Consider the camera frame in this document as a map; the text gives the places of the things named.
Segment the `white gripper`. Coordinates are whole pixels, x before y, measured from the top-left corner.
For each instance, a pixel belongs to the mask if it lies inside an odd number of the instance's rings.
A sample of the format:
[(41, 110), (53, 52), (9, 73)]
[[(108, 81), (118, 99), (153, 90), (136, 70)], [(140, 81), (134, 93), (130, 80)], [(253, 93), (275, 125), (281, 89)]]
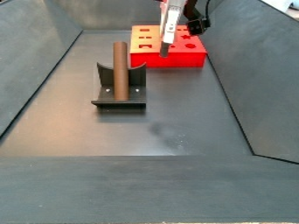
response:
[(160, 56), (168, 57), (169, 46), (174, 40), (174, 32), (188, 0), (158, 0), (161, 9), (160, 19)]

